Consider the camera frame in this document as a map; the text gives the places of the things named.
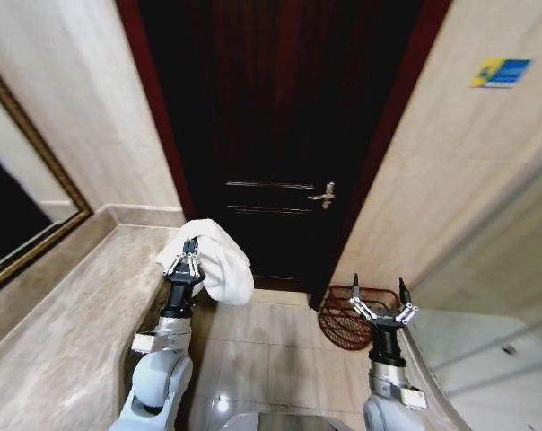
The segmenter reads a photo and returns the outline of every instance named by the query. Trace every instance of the white towel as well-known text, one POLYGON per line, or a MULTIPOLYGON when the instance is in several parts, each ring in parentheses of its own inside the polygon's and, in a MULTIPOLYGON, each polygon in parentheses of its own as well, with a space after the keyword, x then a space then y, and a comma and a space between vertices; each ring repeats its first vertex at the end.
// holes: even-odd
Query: white towel
POLYGON ((192 220, 181 226, 173 241, 157 255, 155 261, 166 270, 175 260, 175 255, 183 250, 185 241, 195 237, 197 259, 205 272, 203 284, 207 293, 215 301, 245 304, 253 294, 249 259, 231 236, 209 218, 192 220))

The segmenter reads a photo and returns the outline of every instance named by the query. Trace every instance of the door handle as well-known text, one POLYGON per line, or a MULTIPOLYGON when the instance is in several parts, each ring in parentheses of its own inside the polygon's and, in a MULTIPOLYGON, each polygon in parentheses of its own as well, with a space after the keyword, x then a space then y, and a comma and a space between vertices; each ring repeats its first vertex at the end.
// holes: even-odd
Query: door handle
POLYGON ((333 194, 334 190, 335 183, 331 181, 327 183, 327 186, 325 186, 325 193, 323 193, 322 195, 308 196, 307 198, 309 198, 310 200, 322 200, 323 205, 321 206, 323 207, 323 209, 328 209, 331 205, 331 200, 335 198, 335 195, 333 194))

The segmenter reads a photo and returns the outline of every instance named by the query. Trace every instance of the door panel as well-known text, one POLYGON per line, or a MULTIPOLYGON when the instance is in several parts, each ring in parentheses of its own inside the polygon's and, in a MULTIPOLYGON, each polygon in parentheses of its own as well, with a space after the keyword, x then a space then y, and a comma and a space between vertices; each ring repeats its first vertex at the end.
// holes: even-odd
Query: door panel
POLYGON ((256 275, 325 264, 420 4, 139 2, 197 216, 256 275), (307 197, 330 181, 325 210, 307 197))

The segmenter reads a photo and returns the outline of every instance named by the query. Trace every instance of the gold mirror frame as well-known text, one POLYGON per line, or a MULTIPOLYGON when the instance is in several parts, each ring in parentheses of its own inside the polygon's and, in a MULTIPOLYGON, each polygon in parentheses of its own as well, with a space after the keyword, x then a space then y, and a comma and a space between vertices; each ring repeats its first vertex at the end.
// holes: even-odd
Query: gold mirror frame
POLYGON ((54 153, 49 149, 48 144, 41 136, 39 131, 34 127, 30 118, 24 112, 22 106, 13 97, 12 92, 8 89, 2 78, 0 77, 0 103, 5 108, 7 113, 12 118, 16 126, 26 136, 31 146, 36 150, 41 160, 46 164, 52 172, 57 182, 64 188, 70 199, 78 209, 77 214, 66 220, 52 234, 35 244, 26 253, 17 258, 9 266, 0 271, 0 287, 3 286, 11 278, 22 272, 36 259, 47 252, 51 247, 56 245, 72 232, 75 227, 81 224, 86 218, 92 214, 92 209, 88 205, 82 193, 74 185, 72 180, 67 175, 66 171, 54 156, 54 153))

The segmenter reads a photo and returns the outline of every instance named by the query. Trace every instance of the door frame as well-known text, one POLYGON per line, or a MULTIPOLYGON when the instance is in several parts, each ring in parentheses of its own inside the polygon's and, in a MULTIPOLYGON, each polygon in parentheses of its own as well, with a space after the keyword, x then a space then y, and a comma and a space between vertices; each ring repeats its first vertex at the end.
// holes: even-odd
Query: door frame
MULTIPOLYGON (((171 129, 167 105, 163 98, 162 87, 153 62, 144 21, 139 12, 138 1, 116 0, 116 6, 144 87, 153 121, 157 127, 163 152, 170 167, 171 177, 177 189, 183 213, 187 220, 191 220, 196 217, 196 209, 189 192, 183 171, 183 163, 171 129)), ((418 77, 423 70, 424 63, 449 10, 450 3, 451 0, 422 1, 415 26, 406 44, 398 68, 395 83, 390 90, 379 124, 365 155, 356 183, 357 187, 354 188, 342 222, 336 228, 335 246, 321 262, 318 262, 316 267, 318 270, 310 279, 314 286, 310 294, 310 308, 317 310, 325 296, 345 244, 353 231, 354 223, 359 216, 398 123, 415 89, 418 77)))

